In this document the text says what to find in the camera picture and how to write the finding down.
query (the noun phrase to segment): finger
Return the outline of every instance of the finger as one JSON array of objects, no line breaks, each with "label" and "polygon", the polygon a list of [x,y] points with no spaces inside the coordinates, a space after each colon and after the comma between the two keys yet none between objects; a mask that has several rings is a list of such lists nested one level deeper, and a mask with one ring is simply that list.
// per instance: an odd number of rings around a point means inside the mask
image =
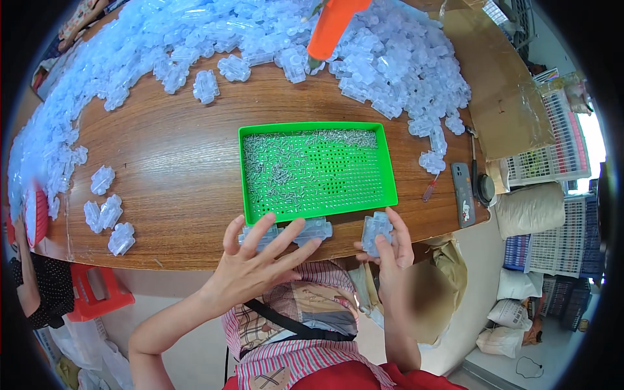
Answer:
[{"label": "finger", "polygon": [[308,257],[312,255],[321,245],[320,238],[313,238],[303,245],[301,248],[297,249],[293,253],[289,253],[285,256],[282,256],[278,261],[274,264],[271,264],[267,267],[267,270],[272,274],[280,274],[284,271],[292,270],[294,267],[302,264]]},{"label": "finger", "polygon": [[245,258],[250,259],[256,255],[256,248],[258,248],[258,242],[266,234],[266,231],[271,228],[271,225],[275,223],[275,214],[266,213],[256,224],[253,226],[245,241],[240,247],[239,253]]},{"label": "finger", "polygon": [[396,267],[394,252],[392,251],[392,246],[390,245],[386,237],[384,237],[384,235],[382,234],[375,237],[375,245],[377,245],[377,251],[379,252],[379,258],[381,259],[379,267]]},{"label": "finger", "polygon": [[355,259],[363,263],[375,263],[377,265],[379,265],[379,263],[381,262],[378,257],[372,257],[367,253],[358,253],[357,255],[355,255]]},{"label": "finger", "polygon": [[409,236],[409,230],[407,225],[401,219],[399,214],[392,208],[386,207],[386,214],[388,220],[394,226],[396,230],[396,238],[399,245],[399,256],[407,256],[412,250],[412,238]]},{"label": "finger", "polygon": [[258,255],[262,260],[272,260],[288,248],[291,242],[301,233],[306,220],[297,218],[292,221],[266,248]]},{"label": "finger", "polygon": [[390,245],[392,245],[392,250],[394,252],[394,258],[399,257],[399,240],[396,238],[396,230],[390,232],[390,236],[392,237],[392,241]]},{"label": "finger", "polygon": [[238,231],[245,224],[245,216],[239,215],[230,222],[223,235],[223,251],[228,255],[236,255],[240,247],[238,246]]},{"label": "finger", "polygon": [[277,279],[273,283],[273,286],[279,285],[280,283],[286,283],[287,281],[293,281],[293,280],[301,280],[301,274],[293,270],[288,270],[288,271],[283,272],[280,276],[277,277]]}]

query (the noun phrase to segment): red plastic stool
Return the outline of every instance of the red plastic stool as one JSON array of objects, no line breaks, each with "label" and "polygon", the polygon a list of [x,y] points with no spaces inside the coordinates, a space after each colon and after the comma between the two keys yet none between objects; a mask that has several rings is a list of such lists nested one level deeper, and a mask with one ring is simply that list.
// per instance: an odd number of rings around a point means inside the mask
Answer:
[{"label": "red plastic stool", "polygon": [[[95,298],[87,278],[87,271],[92,268],[98,268],[102,273],[104,283],[109,291],[109,299],[98,300]],[[71,270],[72,284],[74,285],[74,311],[67,314],[70,321],[88,321],[134,303],[132,293],[122,294],[119,290],[112,268],[74,263],[71,265]]]}]

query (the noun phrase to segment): green plastic tray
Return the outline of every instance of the green plastic tray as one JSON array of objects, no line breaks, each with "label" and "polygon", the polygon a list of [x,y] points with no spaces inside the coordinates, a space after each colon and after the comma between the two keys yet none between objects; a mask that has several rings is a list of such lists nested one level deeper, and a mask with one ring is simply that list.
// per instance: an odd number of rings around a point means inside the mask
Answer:
[{"label": "green plastic tray", "polygon": [[[283,142],[288,144],[290,150],[297,150],[298,154],[290,158],[274,150],[261,151],[259,154],[269,164],[279,161],[284,164],[283,167],[293,174],[293,179],[278,186],[278,190],[282,194],[295,191],[299,198],[293,201],[279,193],[273,195],[269,185],[260,185],[255,191],[250,191],[245,175],[243,149],[247,135],[288,134],[319,129],[373,130],[378,147],[377,149],[350,147],[341,142],[308,145],[304,136],[285,137]],[[268,212],[274,212],[276,221],[283,222],[299,217],[322,217],[394,206],[398,203],[386,135],[383,125],[379,123],[296,122],[245,126],[238,129],[238,144],[245,220],[248,225],[255,224]],[[260,182],[263,179],[268,181],[269,173],[261,173],[260,177]]]}]

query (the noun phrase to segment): red shirt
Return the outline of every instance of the red shirt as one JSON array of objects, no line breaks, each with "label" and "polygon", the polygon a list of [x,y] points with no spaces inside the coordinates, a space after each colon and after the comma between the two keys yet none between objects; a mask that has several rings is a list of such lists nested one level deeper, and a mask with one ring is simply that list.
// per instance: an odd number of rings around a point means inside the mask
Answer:
[{"label": "red shirt", "polygon": [[[468,390],[463,386],[452,384],[444,376],[437,376],[427,371],[411,371],[401,374],[396,364],[386,363],[381,367],[390,376],[397,390]],[[320,369],[299,380],[292,390],[379,390],[379,381],[373,372],[363,363],[348,361],[331,367]],[[228,379],[223,390],[238,390],[236,376]]]}]

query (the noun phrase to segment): black cable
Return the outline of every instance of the black cable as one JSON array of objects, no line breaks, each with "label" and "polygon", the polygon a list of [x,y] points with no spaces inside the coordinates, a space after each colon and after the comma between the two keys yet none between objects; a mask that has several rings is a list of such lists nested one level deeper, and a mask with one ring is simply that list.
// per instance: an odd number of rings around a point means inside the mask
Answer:
[{"label": "black cable", "polygon": [[[518,364],[520,363],[520,360],[522,360],[522,358],[531,360],[534,365],[539,366],[539,368],[542,369],[542,373],[539,374],[538,376],[524,376],[524,374],[519,373],[518,372]],[[527,356],[522,356],[520,359],[518,359],[517,362],[515,362],[515,373],[518,374],[518,375],[522,375],[522,377],[524,379],[540,378],[542,375],[544,375],[544,367],[541,364],[537,364],[533,359],[531,359],[531,358],[529,358]]]},{"label": "black cable", "polygon": [[223,374],[223,385],[228,381],[228,358],[230,357],[230,347],[225,347],[225,373]]}]

